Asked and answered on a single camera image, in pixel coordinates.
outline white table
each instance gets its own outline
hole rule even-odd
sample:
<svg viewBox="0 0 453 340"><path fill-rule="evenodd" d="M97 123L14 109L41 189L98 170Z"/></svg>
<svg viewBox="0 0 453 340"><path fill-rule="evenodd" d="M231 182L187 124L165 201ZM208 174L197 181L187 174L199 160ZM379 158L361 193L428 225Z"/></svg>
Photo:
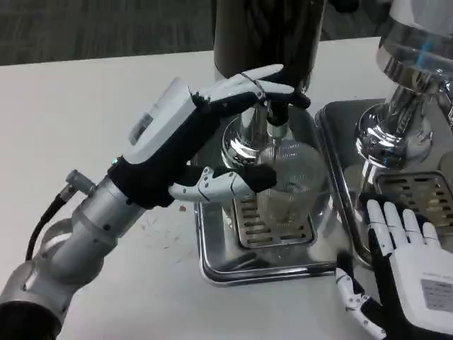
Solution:
<svg viewBox="0 0 453 340"><path fill-rule="evenodd" d="M385 97L377 38L322 42L308 95ZM0 67L0 283L23 260L39 216L77 168L99 181L172 78L214 80L212 52ZM81 196L59 214L70 215ZM187 211L179 211L184 205ZM370 274L365 273L370 281ZM333 277L216 288L198 268L193 207L148 212L79 291L59 339L368 339Z"/></svg>

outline stainless steel tray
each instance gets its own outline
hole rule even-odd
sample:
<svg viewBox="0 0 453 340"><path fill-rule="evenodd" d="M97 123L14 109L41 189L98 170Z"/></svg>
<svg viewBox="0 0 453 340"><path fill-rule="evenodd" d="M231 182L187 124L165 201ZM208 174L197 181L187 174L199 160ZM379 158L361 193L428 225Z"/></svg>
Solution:
<svg viewBox="0 0 453 340"><path fill-rule="evenodd" d="M374 182L379 193L395 195L415 213L426 216L439 235L453 235L453 195L442 173L380 174Z"/></svg>
<svg viewBox="0 0 453 340"><path fill-rule="evenodd" d="M296 140L321 150L318 131L309 113L291 107L289 121ZM222 134L230 122L226 120L200 150L194 159L196 164L223 164ZM332 274L337 253L341 249L350 251L352 245L348 232L338 219L338 212L333 208L333 201L338 197L333 194L329 179L311 211L312 233L305 235L309 239L296 244L245 247L239 238L238 217L232 201L223 205L195 205L203 276L215 285L234 285Z"/></svg>
<svg viewBox="0 0 453 340"><path fill-rule="evenodd" d="M234 200L235 219L233 229L239 236L241 246L246 249L278 247L286 244L303 244L314 240L311 221L291 228L268 226L258 212L256 196Z"/></svg>
<svg viewBox="0 0 453 340"><path fill-rule="evenodd" d="M332 174L333 185L340 198L337 209L341 220L349 230L354 245L357 260L364 265L369 265L371 258L368 250L367 226L362 223L362 212L355 206L355 199L360 193L360 177L364 161L356 152L354 130L355 123L362 113L371 106L380 103L380 100L343 101L329 103L316 115L316 124L319 126L323 149L328 160L329 171ZM435 101L427 105L427 117L432 125L433 144L426 159L419 164L414 164L403 171L381 171L376 179L383 173L386 176L405 176L407 179L415 175L432 174L440 167L442 160L442 174L445 177L443 186L449 186L453 178L452 150L453 133L450 130L442 111ZM453 238L448 233L441 233L442 246L453 250Z"/></svg>

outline white label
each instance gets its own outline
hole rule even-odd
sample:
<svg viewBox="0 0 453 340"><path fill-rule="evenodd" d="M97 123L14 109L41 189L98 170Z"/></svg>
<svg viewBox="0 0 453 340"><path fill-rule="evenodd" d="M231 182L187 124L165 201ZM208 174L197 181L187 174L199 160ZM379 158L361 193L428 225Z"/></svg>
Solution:
<svg viewBox="0 0 453 340"><path fill-rule="evenodd" d="M453 285L441 281L422 280L425 304L429 310L453 313Z"/></svg>

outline black cable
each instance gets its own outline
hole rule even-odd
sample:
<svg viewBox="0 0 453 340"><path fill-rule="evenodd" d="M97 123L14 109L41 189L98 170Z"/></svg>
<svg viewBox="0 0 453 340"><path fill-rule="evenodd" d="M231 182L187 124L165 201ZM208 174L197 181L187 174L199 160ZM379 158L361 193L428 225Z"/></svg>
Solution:
<svg viewBox="0 0 453 340"><path fill-rule="evenodd" d="M40 221L36 225L35 229L31 233L30 240L28 241L27 254L25 255L25 260L29 261L33 258L33 252L35 250L36 241L40 235L44 226L55 216L55 214L60 210L60 208L66 204L66 201L63 200L61 195L57 195L55 199L50 203L49 207L46 209L44 214L42 214Z"/></svg>

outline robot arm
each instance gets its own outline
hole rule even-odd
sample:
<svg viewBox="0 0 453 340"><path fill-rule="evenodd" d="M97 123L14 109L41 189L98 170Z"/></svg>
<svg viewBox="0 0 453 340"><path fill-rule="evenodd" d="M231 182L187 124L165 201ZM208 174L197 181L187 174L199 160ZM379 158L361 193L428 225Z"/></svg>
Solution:
<svg viewBox="0 0 453 340"><path fill-rule="evenodd" d="M340 254L336 283L346 311L374 339L453 339L453 255L423 217L362 197L382 305L354 279L351 256Z"/></svg>
<svg viewBox="0 0 453 340"><path fill-rule="evenodd" d="M76 191L87 198L71 219L48 229L33 258L37 235L30 241L27 261L0 295L0 339L54 339L74 293L98 275L104 258L145 210L166 207L175 199L213 202L273 186L275 172L268 166L211 169L188 162L224 117L266 101L308 107L309 100L292 87L264 80L281 69L254 69L194 94L176 79L134 128L132 145L97 186L72 174L36 234Z"/></svg>

